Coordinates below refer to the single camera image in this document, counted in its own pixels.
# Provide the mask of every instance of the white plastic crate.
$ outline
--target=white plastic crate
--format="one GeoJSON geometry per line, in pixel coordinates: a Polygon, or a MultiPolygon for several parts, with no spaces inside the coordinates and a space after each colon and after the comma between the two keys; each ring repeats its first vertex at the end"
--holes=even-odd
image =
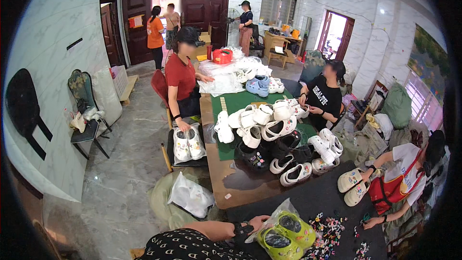
{"type": "Polygon", "coordinates": [[[114,82],[114,87],[115,87],[115,91],[117,92],[117,96],[120,99],[125,88],[128,85],[127,71],[125,70],[124,65],[120,65],[120,66],[113,66],[112,72],[117,73],[117,76],[112,81],[114,82]]]}
{"type": "Polygon", "coordinates": [[[369,141],[369,150],[372,153],[371,156],[377,159],[377,157],[387,149],[387,144],[369,122],[367,122],[364,126],[362,132],[368,135],[369,139],[371,139],[369,141]]]}

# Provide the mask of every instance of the person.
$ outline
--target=person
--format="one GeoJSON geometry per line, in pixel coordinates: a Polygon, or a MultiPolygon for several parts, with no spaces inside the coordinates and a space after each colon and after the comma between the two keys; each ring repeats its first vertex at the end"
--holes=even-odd
{"type": "Polygon", "coordinates": [[[267,219],[269,216],[262,215],[243,223],[192,222],[180,229],[151,237],[144,254],[136,259],[256,259],[240,247],[245,247],[244,241],[248,235],[260,229],[267,219]],[[234,247],[219,242],[230,239],[234,240],[234,247]]]}
{"type": "Polygon", "coordinates": [[[189,60],[198,40],[198,31],[194,27],[186,26],[180,29],[172,42],[173,54],[165,65],[169,107],[181,131],[191,128],[183,121],[184,118],[200,114],[200,93],[196,79],[205,83],[215,80],[196,72],[189,60]]]}
{"type": "Polygon", "coordinates": [[[335,123],[340,116],[342,93],[337,82],[344,85],[345,72],[342,61],[328,61],[322,75],[315,77],[300,90],[298,102],[302,108],[309,105],[308,118],[317,130],[324,129],[327,121],[335,123]]]}
{"type": "Polygon", "coordinates": [[[162,46],[164,45],[164,38],[162,33],[164,32],[164,26],[159,18],[160,6],[156,5],[153,7],[151,12],[151,18],[147,23],[147,48],[151,49],[153,53],[154,62],[156,63],[156,69],[162,69],[162,46]]]}
{"type": "Polygon", "coordinates": [[[172,40],[175,38],[178,30],[180,29],[180,15],[175,11],[175,5],[169,3],[167,5],[167,12],[160,17],[165,18],[167,21],[167,31],[165,32],[165,48],[167,50],[171,49],[172,40]]]}
{"type": "Polygon", "coordinates": [[[379,217],[367,220],[364,229],[402,217],[419,199],[424,191],[427,177],[444,153],[444,134],[441,130],[436,130],[423,149],[412,143],[396,146],[390,152],[380,155],[366,172],[361,173],[363,181],[366,181],[385,162],[396,162],[393,168],[385,171],[384,176],[377,177],[371,182],[369,196],[379,217]],[[391,209],[393,203],[403,200],[404,203],[398,211],[391,209]]]}
{"type": "Polygon", "coordinates": [[[250,37],[253,32],[252,20],[254,14],[250,7],[250,2],[247,0],[242,1],[239,6],[244,10],[240,17],[236,17],[235,20],[240,19],[241,23],[239,24],[239,46],[242,47],[242,52],[245,56],[249,56],[249,46],[250,46],[250,37]]]}

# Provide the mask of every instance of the scattered shoe charms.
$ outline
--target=scattered shoe charms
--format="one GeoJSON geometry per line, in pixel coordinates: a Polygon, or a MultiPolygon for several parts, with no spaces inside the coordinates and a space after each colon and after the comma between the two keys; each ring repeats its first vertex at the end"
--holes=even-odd
{"type": "Polygon", "coordinates": [[[316,238],[305,260],[328,260],[331,255],[335,255],[334,247],[340,245],[340,233],[345,230],[345,227],[339,220],[333,217],[322,218],[323,216],[321,212],[315,220],[308,221],[321,237],[316,238]]]}
{"type": "Polygon", "coordinates": [[[356,250],[356,257],[354,260],[372,260],[372,257],[366,257],[367,251],[369,251],[369,245],[364,241],[361,243],[361,247],[356,250]]]}

